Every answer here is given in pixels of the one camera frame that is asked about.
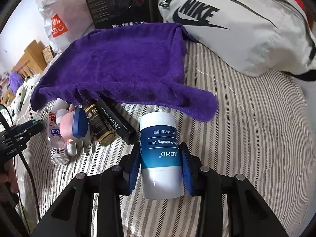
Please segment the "person left hand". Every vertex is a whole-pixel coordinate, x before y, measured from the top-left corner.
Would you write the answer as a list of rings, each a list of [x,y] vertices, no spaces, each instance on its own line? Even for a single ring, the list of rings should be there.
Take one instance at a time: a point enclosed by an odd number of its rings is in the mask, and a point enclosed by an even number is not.
[[[1,173],[1,183],[10,183],[10,192],[17,194],[18,183],[16,173],[14,171],[13,159],[4,164],[4,173]]]

